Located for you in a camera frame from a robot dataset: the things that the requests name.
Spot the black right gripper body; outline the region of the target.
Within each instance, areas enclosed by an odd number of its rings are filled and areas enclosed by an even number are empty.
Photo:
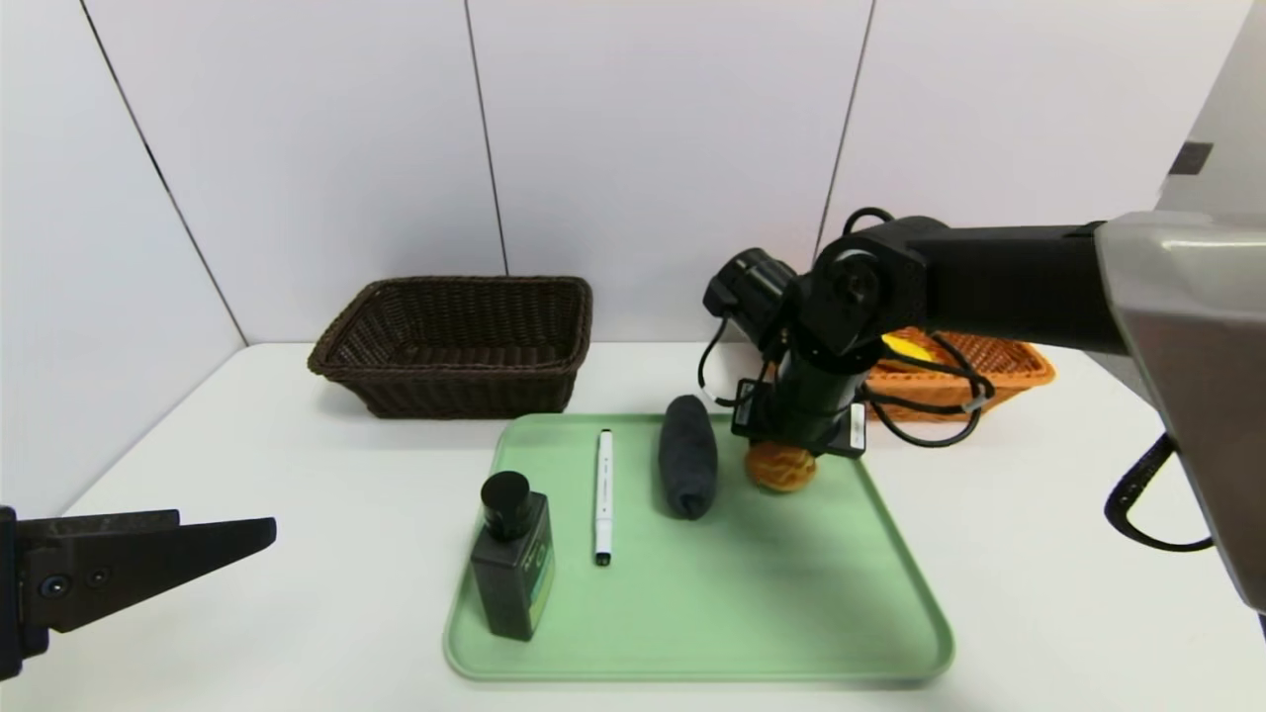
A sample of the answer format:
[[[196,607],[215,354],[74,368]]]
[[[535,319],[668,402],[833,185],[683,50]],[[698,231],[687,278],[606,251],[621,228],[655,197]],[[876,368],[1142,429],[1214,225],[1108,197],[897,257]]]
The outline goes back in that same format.
[[[860,459],[866,452],[863,383],[866,369],[856,359],[787,351],[774,378],[741,380],[730,432],[813,457]]]

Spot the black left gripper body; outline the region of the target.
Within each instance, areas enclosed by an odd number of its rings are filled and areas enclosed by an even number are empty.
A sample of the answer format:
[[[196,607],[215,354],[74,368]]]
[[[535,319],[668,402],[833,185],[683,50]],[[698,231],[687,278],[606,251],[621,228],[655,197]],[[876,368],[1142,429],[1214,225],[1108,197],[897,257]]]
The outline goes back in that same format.
[[[1,680],[18,677],[28,658],[48,652],[49,631],[27,621],[27,551],[16,512],[1,505]]]

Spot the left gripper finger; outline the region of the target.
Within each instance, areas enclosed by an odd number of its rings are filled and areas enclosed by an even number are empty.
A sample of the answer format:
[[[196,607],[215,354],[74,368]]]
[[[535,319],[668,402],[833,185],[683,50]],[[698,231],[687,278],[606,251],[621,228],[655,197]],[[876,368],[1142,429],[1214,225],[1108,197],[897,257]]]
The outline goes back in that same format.
[[[180,527],[176,509],[18,521],[18,549],[130,547]]]
[[[20,622],[68,633],[271,546],[271,517],[73,516],[18,524]]]

